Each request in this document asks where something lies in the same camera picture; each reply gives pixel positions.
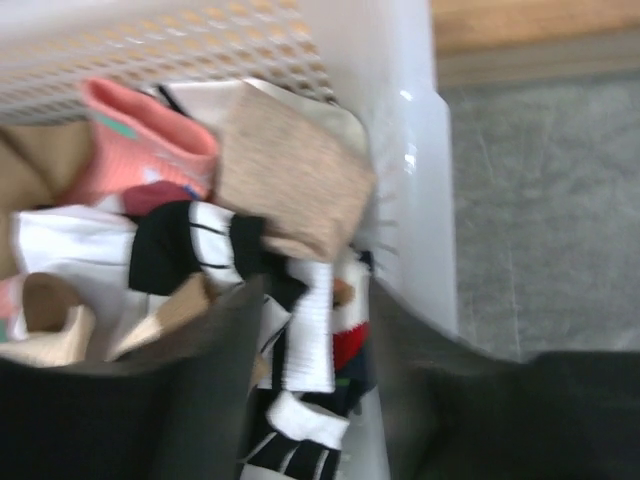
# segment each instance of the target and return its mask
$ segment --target laundry basket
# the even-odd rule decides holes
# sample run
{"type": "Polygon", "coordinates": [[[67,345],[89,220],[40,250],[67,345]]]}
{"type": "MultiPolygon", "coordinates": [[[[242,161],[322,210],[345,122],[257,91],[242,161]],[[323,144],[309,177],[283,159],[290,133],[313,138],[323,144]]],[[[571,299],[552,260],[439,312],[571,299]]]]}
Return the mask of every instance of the laundry basket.
{"type": "MultiPolygon", "coordinates": [[[[251,76],[351,110],[379,179],[356,241],[390,294],[457,332],[449,119],[426,0],[0,1],[0,122],[81,116],[77,84],[92,74],[251,76]]],[[[345,458],[370,447],[347,478],[386,478],[377,408],[368,397],[345,441],[345,458]]]]}

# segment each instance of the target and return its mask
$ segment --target pile of socks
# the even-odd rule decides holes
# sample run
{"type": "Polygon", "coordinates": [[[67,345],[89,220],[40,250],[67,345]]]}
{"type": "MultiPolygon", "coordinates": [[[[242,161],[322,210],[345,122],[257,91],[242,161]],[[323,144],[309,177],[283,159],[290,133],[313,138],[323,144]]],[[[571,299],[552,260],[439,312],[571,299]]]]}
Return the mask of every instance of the pile of socks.
{"type": "Polygon", "coordinates": [[[362,126],[259,80],[80,93],[86,121],[0,127],[0,357],[117,361],[263,276],[241,478],[334,478],[373,386],[362,126]]]}

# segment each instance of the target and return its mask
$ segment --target gray floor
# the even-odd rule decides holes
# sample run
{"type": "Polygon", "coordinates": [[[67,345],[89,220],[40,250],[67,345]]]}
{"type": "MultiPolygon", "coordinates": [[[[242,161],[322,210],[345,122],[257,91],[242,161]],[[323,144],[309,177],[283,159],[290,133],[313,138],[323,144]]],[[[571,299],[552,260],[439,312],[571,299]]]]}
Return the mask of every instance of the gray floor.
{"type": "Polygon", "coordinates": [[[442,92],[462,334],[640,350],[640,73],[442,92]]]}

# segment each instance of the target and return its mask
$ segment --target wooden edge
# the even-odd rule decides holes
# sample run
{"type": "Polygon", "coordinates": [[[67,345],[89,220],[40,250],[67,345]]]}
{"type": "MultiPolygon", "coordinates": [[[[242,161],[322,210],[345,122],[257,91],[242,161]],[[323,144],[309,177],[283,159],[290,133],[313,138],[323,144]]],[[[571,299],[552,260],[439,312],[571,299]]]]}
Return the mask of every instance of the wooden edge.
{"type": "Polygon", "coordinates": [[[438,57],[441,88],[640,69],[640,28],[438,57]]]}

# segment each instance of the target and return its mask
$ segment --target wooden shelf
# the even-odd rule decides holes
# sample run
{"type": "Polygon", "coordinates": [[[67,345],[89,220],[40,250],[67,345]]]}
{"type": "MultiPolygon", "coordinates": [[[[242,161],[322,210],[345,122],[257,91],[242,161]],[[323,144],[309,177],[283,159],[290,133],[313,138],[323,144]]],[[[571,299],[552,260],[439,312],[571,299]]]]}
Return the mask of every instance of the wooden shelf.
{"type": "Polygon", "coordinates": [[[640,68],[640,0],[432,0],[442,86],[640,68]]]}

